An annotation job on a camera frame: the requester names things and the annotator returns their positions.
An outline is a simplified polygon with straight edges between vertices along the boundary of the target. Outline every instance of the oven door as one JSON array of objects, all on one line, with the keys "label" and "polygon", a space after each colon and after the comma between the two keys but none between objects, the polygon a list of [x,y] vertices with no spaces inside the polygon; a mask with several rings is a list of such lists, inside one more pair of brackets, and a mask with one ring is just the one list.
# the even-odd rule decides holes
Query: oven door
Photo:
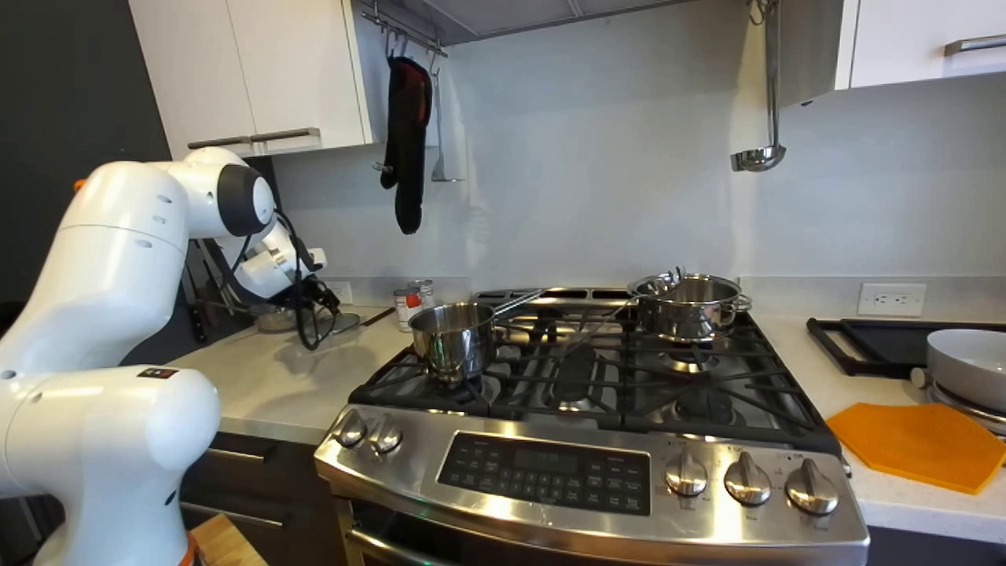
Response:
[{"label": "oven door", "polygon": [[608,561],[551,552],[506,542],[486,542],[449,524],[393,514],[366,500],[336,500],[349,566],[614,566]]}]

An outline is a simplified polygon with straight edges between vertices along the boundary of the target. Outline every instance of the black tray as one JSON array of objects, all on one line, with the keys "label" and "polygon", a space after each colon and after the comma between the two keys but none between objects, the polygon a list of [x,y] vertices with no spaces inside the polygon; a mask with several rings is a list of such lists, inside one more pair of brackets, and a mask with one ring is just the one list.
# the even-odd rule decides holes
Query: black tray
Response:
[{"label": "black tray", "polygon": [[925,369],[931,330],[942,328],[982,328],[1006,330],[1006,325],[964,325],[964,322],[818,322],[807,319],[807,332],[845,373],[884,373],[908,378],[912,369]]}]

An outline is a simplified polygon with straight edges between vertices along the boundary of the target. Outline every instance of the kitchen counter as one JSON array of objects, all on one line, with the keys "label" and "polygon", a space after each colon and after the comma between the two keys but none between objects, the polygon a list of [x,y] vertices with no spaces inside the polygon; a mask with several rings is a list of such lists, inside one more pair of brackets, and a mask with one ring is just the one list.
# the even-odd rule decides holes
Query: kitchen counter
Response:
[{"label": "kitchen counter", "polygon": [[[804,330],[811,313],[787,310],[753,319],[822,418],[852,403],[921,403],[921,392],[908,380],[845,378],[818,344],[811,344]],[[368,380],[410,344],[411,332],[396,328],[396,313],[333,336],[318,352],[302,348],[294,332],[259,332],[251,328],[187,352],[174,364],[199,369],[218,384],[224,398],[220,432],[322,443],[351,388]],[[1006,543],[1006,475],[993,477],[982,496],[964,496],[871,473],[852,454],[845,456],[866,524]]]}]

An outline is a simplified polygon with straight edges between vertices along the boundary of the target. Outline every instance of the white backsplash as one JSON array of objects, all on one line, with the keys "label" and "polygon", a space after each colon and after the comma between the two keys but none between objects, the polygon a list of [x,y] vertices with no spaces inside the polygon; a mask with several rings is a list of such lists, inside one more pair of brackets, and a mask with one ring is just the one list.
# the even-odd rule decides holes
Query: white backsplash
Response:
[{"label": "white backsplash", "polygon": [[677,264],[745,281],[1006,276],[1006,75],[787,108],[787,161],[731,173],[728,155],[768,137],[745,25],[743,2],[703,0],[461,44],[444,64],[461,183],[425,187],[416,237],[377,187],[384,149],[279,157],[287,212],[354,299],[410,276],[446,294],[625,285]]}]

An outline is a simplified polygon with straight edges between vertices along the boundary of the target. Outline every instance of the pot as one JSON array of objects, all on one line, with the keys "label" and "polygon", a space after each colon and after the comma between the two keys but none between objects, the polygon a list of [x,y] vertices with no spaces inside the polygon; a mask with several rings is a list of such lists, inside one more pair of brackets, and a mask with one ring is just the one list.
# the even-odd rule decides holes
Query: pot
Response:
[{"label": "pot", "polygon": [[711,273],[654,273],[631,285],[637,328],[669,344],[715,344],[750,309],[743,285]]},{"label": "pot", "polygon": [[490,325],[533,294],[536,291],[529,291],[493,309],[480,302],[421,309],[416,319],[410,319],[411,348],[428,364],[435,380],[456,388],[469,378],[479,378],[484,369],[484,344],[490,344]]},{"label": "pot", "polygon": [[927,380],[964,403],[1006,414],[1006,332],[934,330],[927,336]]}]

